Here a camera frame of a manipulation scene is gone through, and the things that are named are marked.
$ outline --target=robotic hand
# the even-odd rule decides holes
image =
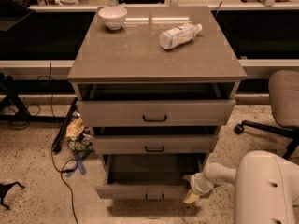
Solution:
[[[235,185],[235,224],[295,224],[292,204],[299,198],[299,166],[265,151],[244,156],[237,169],[208,163],[202,173],[186,175],[185,203],[218,185]]]

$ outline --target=office chair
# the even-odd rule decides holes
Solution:
[[[281,128],[244,120],[235,126],[234,131],[242,134],[244,126],[249,126],[291,138],[283,155],[287,160],[299,145],[299,72],[276,71],[270,77],[268,86],[272,115]]]

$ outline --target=white bottle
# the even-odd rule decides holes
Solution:
[[[160,34],[160,45],[163,49],[172,49],[181,44],[194,40],[203,30],[201,24],[183,24]]]

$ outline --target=speckled floor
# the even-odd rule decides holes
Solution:
[[[40,108],[41,114],[51,114],[48,105],[42,104]],[[53,111],[56,116],[63,116],[68,108],[69,105],[57,102]],[[38,112],[38,108],[33,105],[29,110],[32,114]],[[218,144],[208,161],[236,168],[242,157],[252,150],[270,150],[278,155],[284,152],[288,143],[286,138],[250,128],[240,136],[234,134],[234,126],[243,119],[274,124],[267,97],[237,96],[237,106],[228,124],[222,127]],[[70,190],[54,169],[51,160],[51,145],[58,131],[57,124],[31,123],[23,130],[15,130],[9,127],[7,122],[0,122],[0,183],[17,180],[26,187],[20,189],[15,186],[7,194],[5,203],[11,209],[8,211],[0,206],[0,223],[76,223],[72,213]],[[297,154],[291,161],[298,162],[295,156]],[[53,158],[61,169],[65,162],[73,157],[67,144],[63,144],[62,151]],[[76,170],[72,175],[63,175],[74,193],[79,224],[234,223],[234,187],[231,185],[214,190],[208,199],[194,204],[184,204],[182,200],[102,200],[95,191],[95,186],[101,184],[104,178],[100,160],[92,153],[83,163],[85,175],[80,170]],[[74,163],[70,162],[66,168],[73,165]],[[294,211],[299,223],[299,208],[295,207]]]

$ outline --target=bottle cap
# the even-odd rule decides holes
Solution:
[[[201,24],[195,25],[196,33],[199,34],[203,30],[203,26]]]

